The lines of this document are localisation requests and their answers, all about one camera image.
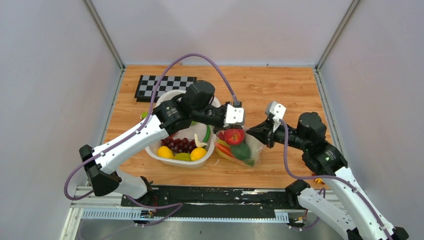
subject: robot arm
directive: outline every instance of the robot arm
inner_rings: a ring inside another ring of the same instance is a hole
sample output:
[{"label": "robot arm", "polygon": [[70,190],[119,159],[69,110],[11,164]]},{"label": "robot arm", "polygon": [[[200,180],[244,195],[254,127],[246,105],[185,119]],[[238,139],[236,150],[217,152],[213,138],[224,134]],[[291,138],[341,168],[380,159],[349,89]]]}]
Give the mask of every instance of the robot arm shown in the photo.
[{"label": "robot arm", "polygon": [[164,139],[179,130],[190,127],[192,121],[214,126],[218,129],[243,125],[245,111],[241,106],[229,102],[220,107],[211,105],[215,93],[212,84],[198,81],[188,87],[187,92],[157,105],[152,115],[144,119],[117,138],[94,148],[85,145],[79,149],[82,161],[99,155],[84,166],[88,179],[98,197],[111,192],[128,195],[142,201],[151,191],[144,177],[135,177],[119,170],[119,166],[147,146]]},{"label": "robot arm", "polygon": [[[285,111],[285,108],[281,104],[270,103],[265,112],[268,118],[258,126],[252,127],[247,133],[269,148],[272,148],[275,142],[284,144],[286,134],[284,127],[280,124],[280,119],[283,117],[282,110]],[[335,146],[325,140],[326,131],[327,127],[316,112],[305,112],[300,115],[296,128],[288,126],[288,146],[303,151],[302,160],[317,176],[338,177],[355,188],[353,191],[339,180],[323,178],[349,214],[332,207],[302,180],[294,182],[286,190],[297,198],[296,201],[302,207],[317,213],[318,217],[325,220],[346,240],[386,240],[388,238],[384,230],[387,230],[393,239],[407,239],[408,234],[405,230],[401,227],[395,228],[367,197],[356,181],[346,159]],[[377,223],[375,215],[380,217],[384,227]]]}]

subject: wooden surface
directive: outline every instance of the wooden surface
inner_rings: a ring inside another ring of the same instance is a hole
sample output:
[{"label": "wooden surface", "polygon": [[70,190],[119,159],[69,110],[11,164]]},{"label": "wooden surface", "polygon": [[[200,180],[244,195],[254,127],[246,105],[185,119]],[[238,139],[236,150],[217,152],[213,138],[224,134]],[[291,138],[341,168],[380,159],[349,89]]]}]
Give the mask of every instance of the wooden surface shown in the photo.
[{"label": "wooden surface", "polygon": [[[106,142],[139,123],[141,113],[148,110],[148,103],[136,102],[134,98],[140,75],[160,75],[165,67],[128,66],[108,126]],[[296,127],[299,115],[304,112],[318,112],[325,121],[312,68],[223,66],[221,69],[243,103],[246,127],[263,122],[266,119],[265,109],[272,101],[287,108],[284,120],[292,127]],[[215,86],[215,96],[221,104],[231,100],[226,85],[211,66],[178,65],[167,75],[194,76],[198,80],[206,80]],[[304,165],[301,155],[300,150],[289,148],[289,167],[298,176],[310,176],[311,171]],[[272,149],[264,148],[261,163],[255,167],[231,162],[214,152],[202,168],[181,168],[151,158],[143,150],[127,160],[120,169],[134,176],[145,176],[157,185],[284,188],[294,181],[284,170],[281,144],[276,144]],[[314,188],[322,187],[321,184],[309,183]]]}]

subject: clear plastic bag of produce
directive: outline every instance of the clear plastic bag of produce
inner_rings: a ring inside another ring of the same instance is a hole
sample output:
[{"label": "clear plastic bag of produce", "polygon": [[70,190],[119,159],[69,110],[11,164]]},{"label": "clear plastic bag of produce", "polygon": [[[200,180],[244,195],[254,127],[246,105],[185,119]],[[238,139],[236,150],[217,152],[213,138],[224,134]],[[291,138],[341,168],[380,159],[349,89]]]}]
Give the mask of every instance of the clear plastic bag of produce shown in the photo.
[{"label": "clear plastic bag of produce", "polygon": [[225,159],[253,167],[259,164],[265,145],[247,134],[246,130],[231,128],[219,131],[214,142],[215,151]]}]

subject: black and white checkered board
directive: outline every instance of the black and white checkered board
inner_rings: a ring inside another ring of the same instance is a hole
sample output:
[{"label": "black and white checkered board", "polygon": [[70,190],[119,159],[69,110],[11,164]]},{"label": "black and white checkered board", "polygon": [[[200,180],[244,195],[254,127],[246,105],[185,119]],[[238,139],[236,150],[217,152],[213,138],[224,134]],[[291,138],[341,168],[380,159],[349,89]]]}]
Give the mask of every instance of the black and white checkered board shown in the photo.
[{"label": "black and white checkered board", "polygon": [[[153,87],[158,82],[160,76],[153,75],[141,75],[140,81],[138,81],[138,86],[135,91],[134,98],[137,99],[137,102],[150,102],[152,98]],[[195,83],[197,77],[195,76],[165,76],[160,82],[159,89],[154,98],[156,102],[162,94],[170,90],[186,90],[188,86]]]}]

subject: avocado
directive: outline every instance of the avocado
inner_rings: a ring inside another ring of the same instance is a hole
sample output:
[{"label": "avocado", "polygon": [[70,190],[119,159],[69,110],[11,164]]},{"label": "avocado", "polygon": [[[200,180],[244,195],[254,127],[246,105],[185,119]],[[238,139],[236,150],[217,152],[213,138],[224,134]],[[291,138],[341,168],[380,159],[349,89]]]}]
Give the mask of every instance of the avocado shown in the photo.
[{"label": "avocado", "polygon": [[238,160],[244,161],[251,158],[251,149],[245,142],[242,142],[238,145],[231,145],[229,149],[234,157]]}]

